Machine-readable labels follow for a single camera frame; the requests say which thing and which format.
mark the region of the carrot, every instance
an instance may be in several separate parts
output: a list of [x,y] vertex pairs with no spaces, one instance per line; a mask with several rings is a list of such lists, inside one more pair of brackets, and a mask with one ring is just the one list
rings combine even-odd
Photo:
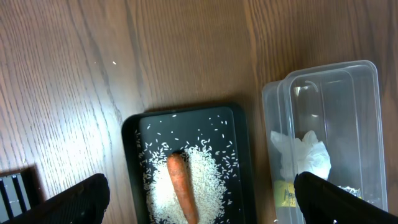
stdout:
[[198,213],[195,206],[195,199],[189,184],[187,170],[183,159],[178,154],[171,154],[167,158],[167,169],[169,170],[170,178],[172,179],[175,194],[182,212],[189,224],[198,223]]

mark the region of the crumpled tissue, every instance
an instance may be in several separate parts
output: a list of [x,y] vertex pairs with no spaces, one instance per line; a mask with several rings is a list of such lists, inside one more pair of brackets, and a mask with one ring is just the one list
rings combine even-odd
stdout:
[[[282,154],[280,174],[285,179],[294,179],[293,163],[291,160],[290,138],[276,131],[271,131],[271,142]],[[305,134],[303,141],[294,139],[294,149],[297,156],[298,174],[304,171],[311,172],[322,179],[327,180],[331,168],[330,157],[322,141],[318,141],[314,131]]]

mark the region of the transparent plastic bin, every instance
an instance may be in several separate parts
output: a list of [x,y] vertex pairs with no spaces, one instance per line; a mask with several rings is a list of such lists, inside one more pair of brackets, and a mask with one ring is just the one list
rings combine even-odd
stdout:
[[[308,68],[267,84],[263,91],[267,143],[279,224],[304,223],[295,204],[293,139],[313,130],[330,155],[328,181],[360,189],[362,199],[387,211],[386,177],[377,70],[356,61]],[[273,146],[271,131],[289,137],[288,156]],[[280,174],[282,164],[293,164]]]

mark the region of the wooden table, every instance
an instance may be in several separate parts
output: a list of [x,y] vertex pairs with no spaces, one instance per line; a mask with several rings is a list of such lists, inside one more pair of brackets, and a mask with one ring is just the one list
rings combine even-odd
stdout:
[[248,117],[259,223],[273,223],[261,90],[294,70],[379,70],[389,210],[398,215],[398,2],[0,1],[0,171],[32,166],[45,198],[104,173],[104,223],[135,223],[121,125],[235,101]]

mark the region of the black tray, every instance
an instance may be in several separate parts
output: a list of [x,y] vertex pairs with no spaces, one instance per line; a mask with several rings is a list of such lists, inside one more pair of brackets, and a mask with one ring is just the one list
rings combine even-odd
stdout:
[[[141,140],[140,147],[136,145],[137,136]],[[136,114],[125,120],[122,126],[122,138],[138,223],[150,222],[146,191],[142,181],[144,172],[142,166],[147,165],[140,165],[142,158],[139,159],[138,156],[146,147],[145,142],[152,143],[150,147],[152,151],[156,151],[157,146],[167,142],[172,148],[172,150],[164,151],[168,156],[186,146],[187,141],[191,146],[201,147],[198,137],[211,139],[211,143],[208,144],[214,149],[211,153],[217,164],[225,155],[230,156],[233,150],[238,159],[239,165],[232,167],[237,177],[223,179],[228,192],[231,192],[231,194],[224,195],[225,201],[231,199],[234,203],[224,204],[225,214],[222,220],[217,218],[216,223],[221,221],[226,223],[227,219],[230,223],[257,223],[246,117],[241,107],[232,103],[207,108]],[[232,145],[227,148],[226,146],[230,144],[229,141],[232,142]]]

